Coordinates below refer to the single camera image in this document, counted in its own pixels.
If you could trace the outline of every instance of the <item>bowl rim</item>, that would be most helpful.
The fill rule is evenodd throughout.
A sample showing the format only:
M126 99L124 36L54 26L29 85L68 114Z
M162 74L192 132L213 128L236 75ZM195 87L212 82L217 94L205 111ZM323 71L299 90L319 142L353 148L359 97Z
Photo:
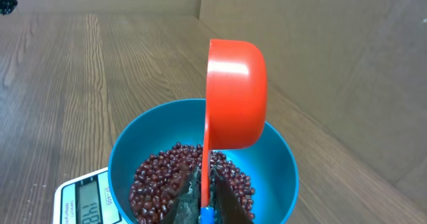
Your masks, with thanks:
M153 111L154 109L163 107L164 105L169 105L169 104L172 104L172 103L183 102L183 101L203 101L203 102L206 102L206 99L204 99L204 98L180 99L180 100L175 100L175 101L168 101L166 103L162 103L160 105L152 107L151 109L148 109L147 111L144 111L143 113L141 113L140 115L138 115L129 124L127 124L127 126L125 127L125 129L123 129L123 131L120 133L119 137L117 138L117 140L114 143L113 149L111 150L111 153L110 153L110 156L109 156L109 159L108 159L108 185L110 187L109 190L111 192L111 196L113 197L113 201L114 201L115 207L119 211L119 213L122 216L122 218L125 219L125 221L128 222L128 223L133 223L133 222L126 215L126 213L123 210L123 208L120 205L118 205L119 201L117 200L117 197L115 196L113 187L110 184L110 183L112 183L112 181L111 181L111 171L110 170L111 170L112 159L113 159L113 156L114 156L114 153L115 153L115 148L117 147L116 144L119 143L120 139L123 137L123 134L129 129L129 127L131 127L139 118L142 118L145 114L149 113L150 111ZM292 159L292 163L294 164L295 180L296 180L294 197L292 199L292 203L290 205L290 208L289 208L288 212L286 213L286 215L282 219L282 221L280 221L280 223L285 223L289 219L290 215L292 214L292 211L294 210L295 205L296 205L296 201L298 199L298 193L299 193L299 190L300 190L300 177L298 175L298 167L296 165L294 154L292 153L292 150L290 149L288 143L285 141L285 139L282 137L282 135L280 135L280 133L270 123L268 123L267 121L266 121L266 125L269 126L270 128L272 128L272 130L274 132L276 132L276 134L283 141L283 143L285 143L286 149L289 151L291 159Z

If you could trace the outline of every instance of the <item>bowl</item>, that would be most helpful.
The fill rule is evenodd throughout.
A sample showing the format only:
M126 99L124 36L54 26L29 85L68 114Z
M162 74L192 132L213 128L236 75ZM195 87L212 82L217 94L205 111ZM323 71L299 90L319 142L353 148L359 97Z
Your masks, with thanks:
M171 149L177 141L203 143L205 99L183 99L159 105L134 119L121 133L111 152L108 181L121 216L137 223L128 201L133 174L151 153ZM282 136L266 122L253 146L222 151L236 167L251 176L254 223L285 223L298 196L298 170Z

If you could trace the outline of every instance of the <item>table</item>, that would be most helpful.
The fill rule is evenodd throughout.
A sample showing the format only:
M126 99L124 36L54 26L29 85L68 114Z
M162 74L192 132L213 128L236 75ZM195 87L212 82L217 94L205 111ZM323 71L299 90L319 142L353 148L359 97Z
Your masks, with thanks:
M203 97L214 37L189 16L0 17L0 223L50 223L55 189L106 167L132 119ZM427 223L275 83L268 95L300 173L289 223Z

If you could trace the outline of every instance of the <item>digital scale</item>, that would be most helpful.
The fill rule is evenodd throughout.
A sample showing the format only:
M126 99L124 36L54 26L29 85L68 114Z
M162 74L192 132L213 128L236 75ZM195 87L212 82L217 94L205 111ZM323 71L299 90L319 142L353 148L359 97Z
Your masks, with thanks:
M59 186L53 224L127 224L114 204L107 171L108 167Z

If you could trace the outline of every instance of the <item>red measuring cup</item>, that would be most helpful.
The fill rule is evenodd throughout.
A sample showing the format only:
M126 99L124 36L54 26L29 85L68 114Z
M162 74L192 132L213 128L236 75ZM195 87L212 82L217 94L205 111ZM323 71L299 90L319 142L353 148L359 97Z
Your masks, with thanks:
M245 41L212 39L206 79L201 207L209 203L210 150L243 149L261 136L267 74L261 51Z

